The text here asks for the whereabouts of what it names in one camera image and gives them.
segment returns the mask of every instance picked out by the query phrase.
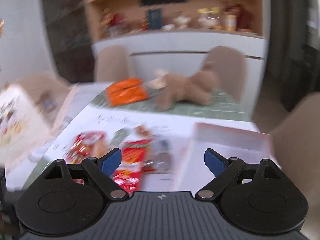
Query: silver screw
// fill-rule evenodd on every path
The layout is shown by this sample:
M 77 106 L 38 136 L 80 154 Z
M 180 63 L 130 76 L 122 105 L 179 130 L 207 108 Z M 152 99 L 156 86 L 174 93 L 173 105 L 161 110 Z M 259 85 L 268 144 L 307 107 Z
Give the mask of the silver screw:
M 211 190 L 201 190 L 198 192 L 201 198 L 211 198 L 213 197 L 213 192 Z
M 125 196 L 125 191 L 123 190 L 114 190 L 110 193 L 113 198 L 122 198 Z

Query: teddy bear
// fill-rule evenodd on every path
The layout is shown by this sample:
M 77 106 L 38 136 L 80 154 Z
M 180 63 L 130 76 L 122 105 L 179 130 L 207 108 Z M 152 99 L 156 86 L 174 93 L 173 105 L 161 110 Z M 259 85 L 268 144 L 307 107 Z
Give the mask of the teddy bear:
M 159 89 L 156 104 L 160 111 L 169 109 L 179 101 L 206 106 L 212 90 L 220 87 L 218 74 L 210 68 L 200 70 L 191 77 L 165 71 L 158 71 L 156 75 L 158 78 L 149 82 L 149 86 Z

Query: red snack package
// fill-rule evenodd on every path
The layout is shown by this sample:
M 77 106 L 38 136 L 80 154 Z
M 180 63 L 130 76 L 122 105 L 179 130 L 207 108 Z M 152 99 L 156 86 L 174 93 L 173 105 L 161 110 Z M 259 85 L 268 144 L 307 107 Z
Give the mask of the red snack package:
M 66 155 L 71 163 L 81 163 L 88 157 L 101 158 L 107 153 L 106 134 L 102 131 L 89 131 L 78 134 L 73 146 Z
M 113 180 L 129 194 L 139 190 L 143 158 L 150 142 L 150 139 L 126 142 L 121 150 L 122 161 Z

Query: white wall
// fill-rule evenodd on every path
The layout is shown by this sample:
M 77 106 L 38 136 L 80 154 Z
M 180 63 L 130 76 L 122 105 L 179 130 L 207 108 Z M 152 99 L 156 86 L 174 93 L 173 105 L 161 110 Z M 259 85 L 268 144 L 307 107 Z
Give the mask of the white wall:
M 0 88 L 40 71 L 56 74 L 42 15 L 42 0 L 0 0 Z

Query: orange object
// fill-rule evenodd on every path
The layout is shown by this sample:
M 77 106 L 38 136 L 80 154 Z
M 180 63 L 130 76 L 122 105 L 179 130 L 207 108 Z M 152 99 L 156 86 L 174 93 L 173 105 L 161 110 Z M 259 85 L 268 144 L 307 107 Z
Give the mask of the orange object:
M 109 86 L 106 93 L 110 105 L 127 105 L 148 99 L 148 93 L 141 84 L 142 81 L 138 78 L 128 78 Z

